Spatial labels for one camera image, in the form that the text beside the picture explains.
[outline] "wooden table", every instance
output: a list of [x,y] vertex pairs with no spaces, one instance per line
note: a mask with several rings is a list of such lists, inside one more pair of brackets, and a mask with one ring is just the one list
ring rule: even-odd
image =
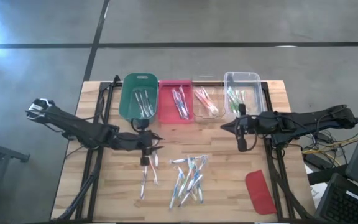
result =
[[[284,82],[267,81],[273,109],[290,112]],[[76,115],[80,118],[94,114],[100,82],[84,82]],[[208,87],[216,96],[222,93],[221,87]],[[132,131],[129,123],[118,114],[121,88],[116,88],[110,110],[110,124],[121,127],[120,131]],[[165,138],[158,151],[158,181],[153,184],[153,173],[149,170],[145,199],[141,200],[140,182],[142,168],[139,164],[140,152],[113,151],[106,148],[102,161],[98,194],[94,210],[94,222],[252,222],[276,221],[276,214],[259,215],[255,212],[247,187],[245,176],[262,170],[269,189],[271,188],[269,170],[263,141],[258,140],[255,149],[239,152],[233,134],[219,127],[227,121],[224,118],[205,121],[197,118],[193,124],[150,125],[150,129]],[[253,136],[246,136],[253,142]],[[71,142],[67,153],[78,148],[78,142]],[[288,147],[285,151],[285,166],[291,191],[306,210],[314,214],[314,204],[306,176],[301,152],[298,147]],[[202,188],[204,204],[189,198],[186,205],[169,211],[177,171],[168,163],[170,159],[184,158],[186,155],[207,154],[209,161],[203,168]],[[86,150],[73,153],[64,163],[57,190],[52,218],[63,213],[78,193],[83,175]],[[83,216],[88,211],[88,197]],[[285,211],[282,191],[280,198]]]

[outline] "green bin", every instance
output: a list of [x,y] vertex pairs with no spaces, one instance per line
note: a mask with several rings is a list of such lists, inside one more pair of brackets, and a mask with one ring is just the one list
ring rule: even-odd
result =
[[[137,93],[139,98],[139,91],[142,94],[143,102],[147,100],[144,91],[146,91],[149,96],[151,108],[146,106],[149,116],[146,116],[146,113],[143,112],[144,117],[142,117],[142,110],[135,95],[135,93]],[[149,73],[132,73],[127,75],[122,84],[119,114],[127,121],[131,121],[133,118],[147,118],[150,120],[150,123],[152,123],[157,111],[157,91],[158,79],[155,75]]]

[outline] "concrete floor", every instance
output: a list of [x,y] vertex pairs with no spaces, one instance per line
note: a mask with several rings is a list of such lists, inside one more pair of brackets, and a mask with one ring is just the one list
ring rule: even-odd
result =
[[[0,0],[0,44],[92,43],[102,5]],[[358,0],[115,0],[100,42],[358,42]],[[31,154],[10,163],[0,223],[49,219],[67,141],[24,110],[45,97],[74,113],[90,51],[0,49],[0,145]],[[293,111],[344,103],[358,116],[358,47],[99,49],[90,80],[133,72],[221,80],[227,71],[284,80]],[[358,127],[332,132],[344,139]]]

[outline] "pink plastic tray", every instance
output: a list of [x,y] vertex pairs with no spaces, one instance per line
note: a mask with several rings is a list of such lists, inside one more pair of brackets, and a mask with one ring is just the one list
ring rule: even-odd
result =
[[[172,89],[183,87],[189,119],[181,119],[172,96]],[[191,80],[160,80],[158,88],[157,117],[165,124],[189,124],[193,122],[193,87]]]

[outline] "laptop keyboard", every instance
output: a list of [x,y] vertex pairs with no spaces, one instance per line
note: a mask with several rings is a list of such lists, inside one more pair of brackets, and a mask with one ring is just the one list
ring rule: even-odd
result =
[[358,223],[358,199],[334,188],[325,218],[338,223]]

